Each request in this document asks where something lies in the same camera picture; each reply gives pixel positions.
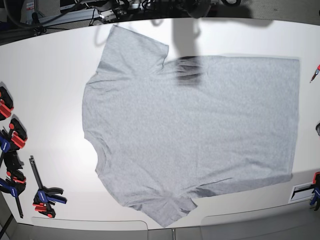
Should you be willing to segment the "aluminium rail behind table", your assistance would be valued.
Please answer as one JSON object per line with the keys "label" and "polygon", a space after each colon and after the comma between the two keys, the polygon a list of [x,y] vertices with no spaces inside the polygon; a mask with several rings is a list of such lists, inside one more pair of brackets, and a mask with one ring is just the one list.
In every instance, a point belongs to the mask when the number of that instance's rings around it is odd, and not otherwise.
{"label": "aluminium rail behind table", "polygon": [[79,22],[84,20],[91,20],[92,17],[94,19],[102,20],[102,21],[110,21],[116,19],[116,14],[112,10],[107,10],[99,13],[95,8],[92,9],[84,9],[79,11],[68,12],[65,15],[53,20],[52,17],[40,17],[39,22],[43,26],[55,26],[61,24],[67,24],[72,22]]}

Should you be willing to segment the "grey T-shirt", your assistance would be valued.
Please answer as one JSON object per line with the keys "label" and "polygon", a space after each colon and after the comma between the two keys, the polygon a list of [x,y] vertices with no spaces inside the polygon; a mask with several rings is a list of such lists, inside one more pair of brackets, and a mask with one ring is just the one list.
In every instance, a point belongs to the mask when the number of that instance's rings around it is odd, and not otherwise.
{"label": "grey T-shirt", "polygon": [[82,101],[98,178],[122,206],[167,227],[213,197],[289,182],[300,62],[191,56],[113,26]]}

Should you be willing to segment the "blue red clamp right edge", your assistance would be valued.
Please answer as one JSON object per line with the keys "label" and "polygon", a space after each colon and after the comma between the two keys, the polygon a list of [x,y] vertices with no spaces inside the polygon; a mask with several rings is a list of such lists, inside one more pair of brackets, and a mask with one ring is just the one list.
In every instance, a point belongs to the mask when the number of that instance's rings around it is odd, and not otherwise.
{"label": "blue red clamp right edge", "polygon": [[312,181],[313,191],[314,194],[311,202],[309,203],[310,206],[315,205],[314,211],[318,211],[320,209],[320,173],[316,172],[313,177]]}

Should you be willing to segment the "dark round object right edge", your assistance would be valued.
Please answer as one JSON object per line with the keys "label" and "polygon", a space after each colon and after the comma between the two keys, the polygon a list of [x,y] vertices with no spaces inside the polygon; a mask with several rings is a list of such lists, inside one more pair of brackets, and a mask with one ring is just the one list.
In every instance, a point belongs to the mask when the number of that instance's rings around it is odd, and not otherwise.
{"label": "dark round object right edge", "polygon": [[318,123],[318,124],[316,125],[315,130],[316,130],[318,136],[320,136],[320,123]]}

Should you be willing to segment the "blue red clamp left edge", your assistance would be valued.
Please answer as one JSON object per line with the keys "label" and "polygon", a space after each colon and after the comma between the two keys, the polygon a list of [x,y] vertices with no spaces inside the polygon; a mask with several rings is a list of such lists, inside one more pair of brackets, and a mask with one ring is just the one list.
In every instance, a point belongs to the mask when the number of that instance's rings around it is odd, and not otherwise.
{"label": "blue red clamp left edge", "polygon": [[20,121],[13,117],[9,123],[9,131],[0,131],[0,164],[4,163],[9,177],[22,169],[18,150],[22,149],[28,139],[27,131]]}

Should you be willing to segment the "red black clamp upper left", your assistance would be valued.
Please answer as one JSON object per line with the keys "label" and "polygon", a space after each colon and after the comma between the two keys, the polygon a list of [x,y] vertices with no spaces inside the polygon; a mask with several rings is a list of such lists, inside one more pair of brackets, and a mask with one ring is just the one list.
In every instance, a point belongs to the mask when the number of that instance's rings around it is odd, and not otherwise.
{"label": "red black clamp upper left", "polygon": [[0,120],[6,120],[12,114],[14,103],[5,87],[0,87]]}

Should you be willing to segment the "white label with black bar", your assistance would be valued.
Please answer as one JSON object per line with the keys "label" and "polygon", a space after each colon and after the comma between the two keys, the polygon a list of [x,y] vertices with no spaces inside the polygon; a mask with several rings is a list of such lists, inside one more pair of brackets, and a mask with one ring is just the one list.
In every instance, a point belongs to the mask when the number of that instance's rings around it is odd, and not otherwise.
{"label": "white label with black bar", "polygon": [[288,203],[291,204],[300,201],[310,200],[314,196],[312,185],[312,182],[308,182],[293,186],[291,194],[289,196]]}

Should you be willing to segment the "blue clamp lower left edge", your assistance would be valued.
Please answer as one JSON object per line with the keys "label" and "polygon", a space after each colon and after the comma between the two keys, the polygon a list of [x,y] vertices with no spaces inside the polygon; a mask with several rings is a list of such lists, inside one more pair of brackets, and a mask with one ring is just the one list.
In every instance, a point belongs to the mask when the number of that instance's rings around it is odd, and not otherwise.
{"label": "blue clamp lower left edge", "polygon": [[20,218],[24,217],[19,195],[26,189],[26,177],[21,172],[23,169],[16,151],[7,152],[3,155],[1,162],[4,161],[6,167],[5,179],[0,179],[0,191],[10,194],[15,198]]}

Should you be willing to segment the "blue red clamp edge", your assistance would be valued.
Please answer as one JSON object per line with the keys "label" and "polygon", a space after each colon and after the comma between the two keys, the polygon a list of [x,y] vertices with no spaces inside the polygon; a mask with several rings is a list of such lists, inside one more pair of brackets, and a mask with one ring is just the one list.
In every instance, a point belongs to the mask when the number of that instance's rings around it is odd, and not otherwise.
{"label": "blue red clamp edge", "polygon": [[316,172],[313,177],[312,181],[313,191],[314,194],[311,202],[309,203],[310,206],[315,205],[314,211],[318,211],[320,209],[320,173]]}
{"label": "blue red clamp edge", "polygon": [[9,123],[9,131],[0,131],[0,164],[4,163],[9,177],[22,169],[18,150],[22,149],[28,139],[27,131],[20,121],[13,117]]}

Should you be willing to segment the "bar clamp on table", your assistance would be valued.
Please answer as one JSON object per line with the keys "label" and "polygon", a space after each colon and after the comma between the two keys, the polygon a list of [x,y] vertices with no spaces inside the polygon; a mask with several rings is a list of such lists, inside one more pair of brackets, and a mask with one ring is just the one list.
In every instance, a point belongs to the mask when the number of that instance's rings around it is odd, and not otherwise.
{"label": "bar clamp on table", "polygon": [[32,205],[34,206],[35,211],[38,213],[47,216],[48,218],[55,218],[56,212],[53,206],[56,203],[66,204],[67,199],[63,197],[64,190],[62,188],[51,187],[47,188],[43,185],[34,157],[31,155],[29,162],[35,177],[35,180],[38,185],[38,190],[33,198]]}

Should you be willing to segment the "red handled screwdriver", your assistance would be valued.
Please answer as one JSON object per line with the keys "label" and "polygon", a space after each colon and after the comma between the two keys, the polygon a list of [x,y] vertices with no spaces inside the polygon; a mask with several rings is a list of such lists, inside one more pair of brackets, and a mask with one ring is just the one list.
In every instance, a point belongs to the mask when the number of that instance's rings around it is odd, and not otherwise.
{"label": "red handled screwdriver", "polygon": [[318,67],[316,68],[311,80],[310,80],[310,83],[316,78],[316,76],[320,73],[320,65],[318,65]]}

